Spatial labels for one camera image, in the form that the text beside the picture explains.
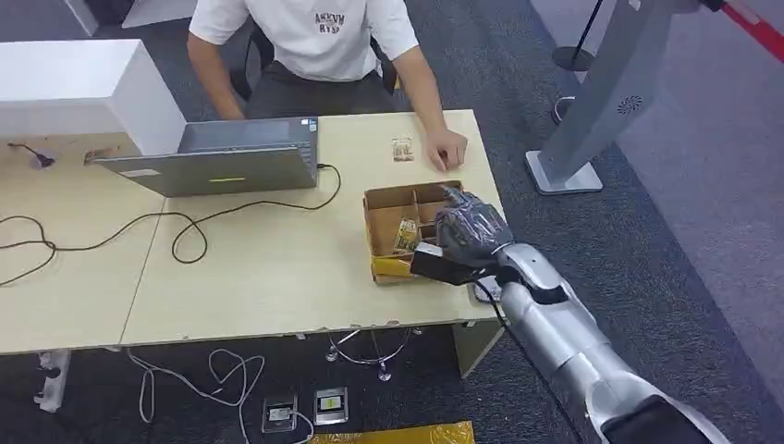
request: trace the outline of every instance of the yellow mat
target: yellow mat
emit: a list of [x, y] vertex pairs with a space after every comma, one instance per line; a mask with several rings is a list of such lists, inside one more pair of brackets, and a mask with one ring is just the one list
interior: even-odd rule
[[473, 444], [471, 421], [367, 433], [316, 435], [311, 444]]

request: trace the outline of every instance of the metal stand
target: metal stand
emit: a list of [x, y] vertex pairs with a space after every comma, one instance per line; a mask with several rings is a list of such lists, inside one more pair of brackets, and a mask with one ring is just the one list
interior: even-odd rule
[[[394, 358], [395, 356], [397, 356], [398, 353], [400, 353], [403, 350], [403, 348], [406, 347], [406, 344], [409, 342], [411, 328], [406, 328], [405, 333], [403, 335], [403, 340], [400, 342], [400, 346], [394, 352], [384, 356], [382, 356], [381, 349], [378, 347], [378, 341], [375, 338], [375, 330], [370, 330], [370, 336], [371, 339], [373, 340], [373, 347], [376, 355], [375, 358], [371, 358], [371, 359], [354, 358], [348, 356], [346, 353], [340, 350], [340, 345], [344, 344], [349, 339], [359, 335], [361, 331], [362, 330], [354, 330], [350, 332], [348, 335], [346, 335], [343, 339], [338, 341], [337, 343], [335, 343], [335, 341], [332, 339], [332, 335], [330, 333], [327, 333], [326, 335], [329, 338], [330, 344], [332, 345], [329, 347], [329, 351], [325, 355], [326, 360], [330, 363], [333, 363], [337, 361], [338, 356], [341, 356], [343, 359], [349, 361], [352, 364], [378, 365], [379, 367], [378, 378], [382, 381], [387, 382], [389, 379], [392, 378], [392, 374], [386, 371], [386, 362]], [[421, 335], [422, 331], [419, 330], [419, 333], [414, 332], [414, 334]]]
[[529, 151], [525, 154], [525, 160], [528, 163], [528, 169], [531, 175], [536, 180], [536, 187], [539, 192], [547, 194], [569, 194], [573, 192], [588, 192], [588, 191], [601, 191], [602, 180], [596, 175], [594, 167], [591, 163], [582, 166], [574, 175], [566, 180], [551, 181], [539, 157], [542, 155], [541, 151]]
[[556, 65], [575, 72], [587, 71], [588, 68], [591, 67], [591, 64], [594, 62], [594, 55], [582, 49], [582, 45], [585, 43], [588, 31], [590, 31], [591, 27], [594, 25], [596, 14], [599, 13], [601, 7], [602, 0], [598, 0], [596, 6], [594, 6], [594, 12], [592, 12], [591, 17], [588, 18], [588, 24], [585, 25], [585, 29], [582, 30], [582, 35], [580, 36], [580, 41], [577, 43], [577, 46], [561, 46], [553, 51], [553, 62], [555, 62]]
[[539, 192], [602, 189], [589, 162], [653, 102], [672, 16], [695, 12], [699, 7], [697, 1], [684, 0], [615, 4], [580, 95], [565, 117], [557, 111], [557, 120], [560, 117], [563, 121], [542, 150], [526, 153]]

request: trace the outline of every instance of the red barrier tape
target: red barrier tape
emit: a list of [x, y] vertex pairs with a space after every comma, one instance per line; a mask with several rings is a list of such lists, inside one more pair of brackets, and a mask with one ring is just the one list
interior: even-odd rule
[[781, 35], [776, 28], [764, 21], [746, 5], [737, 1], [732, 3], [734, 5], [725, 3], [721, 10], [741, 25], [779, 62], [784, 63], [784, 35]]

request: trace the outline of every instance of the table leg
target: table leg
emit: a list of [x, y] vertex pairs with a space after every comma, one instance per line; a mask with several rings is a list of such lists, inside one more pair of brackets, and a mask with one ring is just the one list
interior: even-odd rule
[[49, 413], [57, 412], [63, 404], [66, 392], [68, 365], [71, 362], [70, 350], [52, 350], [39, 353], [41, 368], [46, 375], [41, 393], [32, 400], [41, 410]]
[[453, 325], [452, 335], [455, 337], [460, 377], [468, 377], [503, 334], [504, 328], [496, 320], [479, 321], [473, 327]]

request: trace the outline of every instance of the white cable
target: white cable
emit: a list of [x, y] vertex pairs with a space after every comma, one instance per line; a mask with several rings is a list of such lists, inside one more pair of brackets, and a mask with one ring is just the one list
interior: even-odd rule
[[[130, 352], [130, 348], [126, 348], [126, 352], [128, 353], [128, 357], [130, 358], [130, 360], [134, 364], [136, 364], [139, 367], [144, 369], [144, 375], [141, 377], [141, 392], [139, 393], [139, 415], [141, 416], [141, 420], [142, 421], [144, 421], [147, 424], [150, 424], [150, 422], [153, 420], [153, 416], [155, 415], [155, 372], [157, 371], [157, 372], [165, 373], [167, 375], [170, 375], [170, 376], [173, 376], [173, 377], [179, 379], [180, 381], [182, 381], [183, 384], [188, 386], [191, 390], [193, 390], [194, 392], [196, 392], [197, 394], [199, 394], [199, 396], [201, 396], [203, 398], [207, 398], [209, 400], [221, 403], [221, 404], [229, 406], [229, 407], [237, 407], [238, 408], [237, 409], [238, 410], [238, 415], [239, 415], [239, 427], [242, 430], [242, 436], [245, 438], [245, 443], [246, 444], [250, 444], [250, 442], [248, 441], [248, 433], [245, 430], [245, 421], [242, 418], [242, 406], [245, 403], [245, 400], [247, 400], [248, 396], [251, 394], [251, 390], [253, 390], [253, 388], [256, 386], [256, 383], [259, 381], [259, 377], [262, 375], [262, 371], [264, 369], [264, 363], [265, 363], [265, 360], [264, 360], [263, 356], [252, 356], [252, 357], [250, 357], [248, 359], [243, 359], [242, 356], [239, 356], [238, 354], [235, 354], [235, 353], [233, 353], [231, 351], [228, 351], [226, 349], [216, 349], [216, 350], [213, 350], [210, 353], [210, 356], [208, 358], [208, 364], [209, 364], [209, 367], [210, 367], [210, 373], [213, 375], [213, 378], [215, 379], [215, 381], [218, 384], [220, 384], [221, 386], [223, 386], [223, 384], [227, 381], [227, 379], [230, 376], [232, 376], [234, 374], [234, 372], [237, 371], [237, 369], [242, 368], [242, 375], [243, 375], [243, 378], [242, 378], [242, 391], [239, 394], [239, 399], [232, 402], [232, 401], [221, 400], [220, 398], [216, 398], [215, 396], [213, 396], [216, 393], [218, 393], [221, 390], [223, 390], [223, 387], [217, 389], [213, 393], [205, 393], [205, 392], [199, 390], [198, 388], [194, 387], [193, 384], [190, 381], [188, 381], [188, 379], [185, 378], [183, 375], [181, 375], [181, 374], [179, 374], [177, 372], [174, 372], [172, 370], [169, 370], [167, 368], [163, 368], [163, 367], [159, 367], [157, 365], [150, 364], [150, 363], [144, 361], [142, 358], [134, 356], [133, 353]], [[217, 373], [215, 372], [214, 368], [213, 368], [213, 357], [216, 354], [218, 354], [218, 353], [225, 353], [225, 354], [228, 354], [229, 356], [231, 356], [233, 358], [237, 358], [239, 360], [239, 363], [237, 365], [235, 365], [234, 368], [232, 368], [223, 377], [219, 377], [217, 375]], [[256, 376], [253, 378], [253, 381], [250, 383], [250, 385], [248, 385], [248, 363], [251, 362], [251, 361], [256, 361], [256, 360], [261, 361], [261, 365], [259, 366], [259, 371], [256, 372]], [[147, 387], [148, 381], [152, 384], [151, 388], [150, 388], [150, 395], [151, 395], [152, 398], [151, 398], [151, 401], [150, 401], [150, 413], [149, 413], [149, 415], [144, 413], [144, 394], [147, 391], [146, 387]]]
[[315, 433], [316, 433], [315, 430], [313, 430], [313, 423], [304, 414], [302, 414], [300, 412], [293, 412], [293, 413], [296, 414], [297, 416], [299, 416], [300, 418], [304, 419], [305, 422], [308, 423], [308, 426], [311, 428], [311, 433], [308, 434], [307, 438], [303, 439], [302, 441], [297, 441], [294, 444], [305, 444], [306, 442], [310, 442], [310, 440], [313, 439], [313, 435], [315, 435]]

